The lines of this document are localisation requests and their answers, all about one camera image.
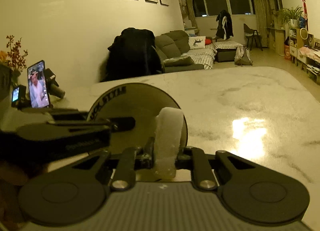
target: spider plant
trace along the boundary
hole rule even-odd
[[[297,6],[296,8],[284,8],[280,11],[280,16],[284,24],[290,23],[290,20],[298,20],[302,16],[302,7]]]

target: ribbed gray panel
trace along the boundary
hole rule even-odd
[[[28,224],[24,231],[306,231],[301,222],[260,227],[231,215],[213,193],[191,183],[143,183],[112,193],[107,203],[86,221],[60,228]]]

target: human hand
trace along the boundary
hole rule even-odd
[[[46,171],[46,165],[34,163],[16,165],[0,161],[0,222],[9,231],[19,230],[24,224],[17,199],[20,186]]]

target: dark coat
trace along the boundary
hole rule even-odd
[[[108,48],[110,54],[107,74],[103,81],[159,74],[162,65],[153,46],[153,32],[146,29],[124,29]]]
[[[227,40],[228,40],[228,39],[230,39],[230,36],[233,36],[233,30],[232,30],[231,15],[226,10],[222,10],[217,17],[216,21],[219,21],[219,24],[218,24],[218,30],[217,30],[216,35],[219,38],[224,39],[224,28],[222,27],[222,20],[225,16],[227,17],[226,36],[227,36]]]

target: translucent white object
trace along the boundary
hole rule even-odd
[[[154,143],[154,171],[161,179],[176,176],[177,157],[183,125],[181,109],[163,108],[156,117],[156,137]]]

